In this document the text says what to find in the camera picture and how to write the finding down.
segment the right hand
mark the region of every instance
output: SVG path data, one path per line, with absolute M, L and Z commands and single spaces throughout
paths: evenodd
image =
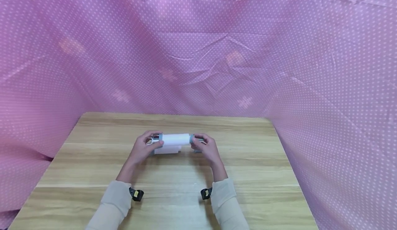
M 202 133 L 197 133 L 193 135 L 194 135 L 192 139 L 193 144 L 191 144 L 192 149 L 201 151 L 204 157 L 206 157 L 206 159 L 211 163 L 211 165 L 222 163 L 221 157 L 218 152 L 218 148 L 213 138 L 211 138 L 207 134 L 202 134 Z M 206 144 L 202 143 L 196 138 L 204 139 Z

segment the paper towel roll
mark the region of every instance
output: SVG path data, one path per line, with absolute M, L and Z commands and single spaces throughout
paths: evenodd
M 154 154 L 177 154 L 182 146 L 163 146 L 154 150 Z
M 190 144 L 190 134 L 163 134 L 164 146 L 185 146 Z

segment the white cylinder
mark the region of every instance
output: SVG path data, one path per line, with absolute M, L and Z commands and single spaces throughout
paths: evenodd
M 163 134 L 163 146 L 190 145 L 190 134 Z

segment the wood grain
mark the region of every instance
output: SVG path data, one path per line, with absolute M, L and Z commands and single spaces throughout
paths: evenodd
M 205 132 L 219 148 L 251 229 L 317 229 L 272 124 L 261 118 L 85 113 L 10 230 L 84 229 L 146 130 Z M 200 191 L 212 173 L 190 147 L 149 157 L 137 171 L 144 199 L 119 229 L 219 229 Z

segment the pink backdrop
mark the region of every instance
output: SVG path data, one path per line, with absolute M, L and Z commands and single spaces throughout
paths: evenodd
M 320 229 L 397 229 L 397 0 L 0 11 L 0 228 L 79 116 L 100 111 L 266 117 Z

